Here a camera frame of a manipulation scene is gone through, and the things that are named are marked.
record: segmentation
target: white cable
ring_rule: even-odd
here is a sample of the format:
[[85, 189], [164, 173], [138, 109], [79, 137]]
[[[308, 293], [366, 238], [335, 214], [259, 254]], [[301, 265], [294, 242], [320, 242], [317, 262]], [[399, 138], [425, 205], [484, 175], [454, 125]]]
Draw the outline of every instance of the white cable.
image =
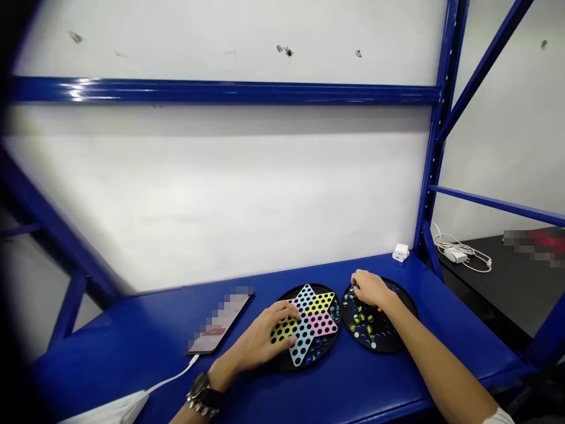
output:
[[200, 355], [194, 355], [192, 357], [192, 359], [190, 360], [190, 362], [188, 363], [187, 368], [181, 372], [180, 374], [175, 375], [174, 377], [171, 377], [167, 380], [162, 381], [161, 383], [157, 383], [155, 386], [153, 386], [152, 388], [150, 388], [148, 391], [145, 392], [145, 395], [149, 395], [151, 392], [154, 392], [155, 390], [157, 390], [159, 387], [166, 385], [167, 383], [172, 382], [175, 379], [178, 379], [181, 375], [183, 375], [186, 371], [190, 370], [190, 367], [192, 365], [194, 365], [194, 363], [197, 361], [197, 359], [200, 357]]
[[[437, 247], [437, 250], [443, 254], [443, 250], [445, 249], [450, 249], [450, 250], [456, 250], [459, 251], [461, 253], [466, 254], [467, 256], [474, 256], [477, 259], [480, 259], [481, 261], [483, 261], [486, 266], [487, 266], [487, 270], [481, 271], [481, 270], [477, 270], [473, 267], [470, 267], [469, 265], [467, 265], [465, 262], [463, 262], [463, 265], [465, 265], [467, 268], [475, 271], [475, 272], [479, 272], [479, 273], [489, 273], [490, 270], [492, 269], [492, 265], [493, 265], [493, 260], [490, 258], [490, 256], [485, 255], [483, 252], [478, 251], [477, 249], [472, 248], [471, 246], [468, 246], [466, 244], [461, 243], [459, 240], [457, 240], [455, 237], [449, 235], [449, 234], [443, 234], [440, 230], [440, 228], [437, 226], [437, 224], [432, 221], [432, 224], [435, 225], [435, 227], [437, 228], [437, 232], [438, 234], [436, 236], [434, 236], [434, 244]], [[447, 241], [443, 241], [443, 237], [451, 237], [455, 243], [451, 243], [451, 242], [447, 242]]]
[[[166, 385], [167, 383], [172, 382], [175, 379], [178, 379], [181, 375], [183, 375], [184, 373], [186, 373], [188, 370], [190, 370], [191, 366], [194, 365], [194, 363], [198, 360], [198, 358], [200, 357], [200, 355], [194, 355], [192, 357], [192, 359], [190, 360], [190, 362], [188, 363], [188, 366], [185, 368], [185, 370], [183, 372], [181, 372], [180, 374], [175, 375], [174, 377], [171, 377], [167, 380], [163, 380], [161, 383], [157, 383], [155, 386], [153, 386], [152, 388], [150, 388], [148, 391], [146, 391], [143, 396], [141, 398], [144, 398], [146, 396], [149, 396], [150, 393], [154, 392], [155, 390], [157, 390], [159, 387]], [[139, 400], [132, 403], [128, 410], [122, 415], [122, 419], [120, 420], [120, 422], [123, 422], [124, 417], [126, 417], [126, 415], [131, 411], [131, 409], [137, 405], [139, 403]]]

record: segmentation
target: smartphone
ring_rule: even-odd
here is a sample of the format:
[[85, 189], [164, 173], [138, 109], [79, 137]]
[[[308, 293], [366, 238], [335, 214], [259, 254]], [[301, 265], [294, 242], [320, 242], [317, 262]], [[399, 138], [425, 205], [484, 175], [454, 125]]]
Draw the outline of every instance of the smartphone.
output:
[[231, 294], [230, 300], [224, 302], [224, 307], [218, 310], [218, 316], [212, 317], [210, 324], [206, 325], [205, 332], [200, 333], [192, 346], [190, 346], [191, 342], [189, 342], [187, 355], [212, 353], [218, 347], [251, 296], [253, 296], [253, 293]]

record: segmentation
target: white sleeve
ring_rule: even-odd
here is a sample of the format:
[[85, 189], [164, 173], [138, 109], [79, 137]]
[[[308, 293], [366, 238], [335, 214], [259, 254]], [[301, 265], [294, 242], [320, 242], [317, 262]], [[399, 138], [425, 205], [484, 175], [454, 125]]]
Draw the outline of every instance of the white sleeve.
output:
[[514, 424], [514, 420], [512, 420], [510, 415], [498, 408], [493, 416], [483, 421], [483, 424]]

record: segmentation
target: charging cable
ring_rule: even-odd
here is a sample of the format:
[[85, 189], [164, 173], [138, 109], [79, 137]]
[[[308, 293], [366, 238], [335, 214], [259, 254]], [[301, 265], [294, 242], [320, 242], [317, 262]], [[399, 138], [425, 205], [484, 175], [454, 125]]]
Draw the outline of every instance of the charging cable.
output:
[[[192, 357], [192, 359], [190, 360], [190, 362], [188, 363], [188, 366], [186, 367], [186, 369], [185, 369], [183, 372], [181, 372], [180, 374], [177, 374], [177, 375], [175, 375], [174, 377], [171, 377], [171, 378], [169, 378], [169, 379], [167, 379], [167, 380], [163, 380], [161, 383], [157, 383], [155, 386], [153, 386], [153, 387], [150, 388], [148, 391], [146, 391], [146, 392], [143, 394], [142, 398], [144, 398], [144, 397], [146, 397], [146, 396], [149, 396], [150, 393], [154, 392], [154, 391], [157, 390], [159, 387], [164, 386], [164, 385], [166, 385], [167, 383], [170, 383], [170, 382], [172, 382], [173, 380], [178, 379], [180, 376], [184, 375], [188, 370], [190, 370], [190, 368], [194, 365], [194, 363], [198, 360], [199, 357], [200, 357], [200, 355], [194, 355], [194, 356]], [[127, 416], [129, 415], [130, 411], [132, 410], [132, 408], [133, 408], [135, 405], [137, 405], [140, 400], [138, 400], [138, 401], [132, 403], [132, 404], [129, 406], [128, 410], [124, 413], [124, 415], [122, 416], [122, 419], [120, 420], [121, 423], [125, 422]]]
[[[467, 257], [468, 256], [474, 256], [475, 258], [480, 259], [481, 261], [483, 261], [486, 264], [487, 270], [481, 271], [481, 270], [475, 269], [473, 267], [470, 267], [469, 265], [467, 265], [467, 262], [469, 261], [468, 258], [466, 258], [464, 261], [462, 261], [460, 263], [462, 263], [467, 268], [469, 268], [470, 270], [473, 270], [475, 272], [480, 272], [480, 273], [489, 273], [490, 272], [490, 270], [492, 269], [492, 266], [493, 266], [493, 260], [490, 258], [490, 256], [485, 255], [483, 252], [478, 251], [477, 249], [474, 249], [471, 246], [468, 246], [466, 244], [461, 243], [459, 240], [457, 240], [455, 237], [453, 237], [449, 234], [443, 234], [440, 231], [440, 228], [437, 226], [437, 224], [434, 221], [432, 221], [431, 223], [433, 225], [435, 225], [435, 227], [437, 228], [438, 234], [436, 236], [434, 236], [434, 244], [436, 245], [437, 250], [441, 254], [448, 257], [448, 259], [450, 259], [451, 261], [454, 261], [454, 260], [451, 259], [446, 254], [446, 251], [448, 251], [451, 254], [451, 256], [454, 256], [454, 253], [465, 254], [465, 255], [467, 255]], [[443, 241], [443, 237], [450, 237], [452, 239], [452, 241], [449, 241], [449, 242]]]

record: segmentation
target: wristwatch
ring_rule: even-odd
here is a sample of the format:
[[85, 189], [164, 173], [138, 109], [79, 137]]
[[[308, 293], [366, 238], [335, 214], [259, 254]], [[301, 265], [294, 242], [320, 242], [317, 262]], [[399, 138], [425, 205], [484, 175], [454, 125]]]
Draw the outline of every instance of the wristwatch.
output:
[[220, 407], [224, 402], [225, 393], [217, 392], [210, 387], [210, 379], [208, 374], [201, 373], [187, 394], [187, 403], [190, 409], [202, 415], [210, 414], [210, 418], [220, 411]]

